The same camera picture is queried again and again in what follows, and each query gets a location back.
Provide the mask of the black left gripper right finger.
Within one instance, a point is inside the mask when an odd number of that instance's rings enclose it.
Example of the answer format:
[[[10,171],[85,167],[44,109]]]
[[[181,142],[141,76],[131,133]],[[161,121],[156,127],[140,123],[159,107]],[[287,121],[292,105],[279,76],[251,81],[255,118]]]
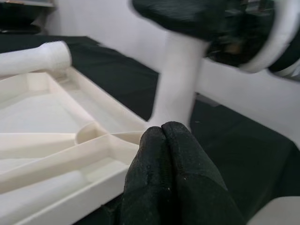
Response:
[[[179,122],[162,126],[168,140],[183,225],[243,225],[245,219],[215,164]]]

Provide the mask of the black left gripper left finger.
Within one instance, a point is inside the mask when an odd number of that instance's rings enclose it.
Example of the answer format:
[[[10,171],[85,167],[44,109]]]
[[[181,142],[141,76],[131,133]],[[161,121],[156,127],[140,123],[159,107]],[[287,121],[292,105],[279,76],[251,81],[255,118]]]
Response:
[[[121,200],[121,225],[171,225],[173,219],[172,163],[160,127],[150,127],[126,174]]]

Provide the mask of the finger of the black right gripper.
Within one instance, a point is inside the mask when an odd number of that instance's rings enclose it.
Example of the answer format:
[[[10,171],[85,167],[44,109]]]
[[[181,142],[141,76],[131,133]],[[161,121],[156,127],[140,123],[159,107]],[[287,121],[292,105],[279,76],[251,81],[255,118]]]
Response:
[[[225,15],[224,0],[133,0],[132,6],[167,30],[205,41],[217,35]]]

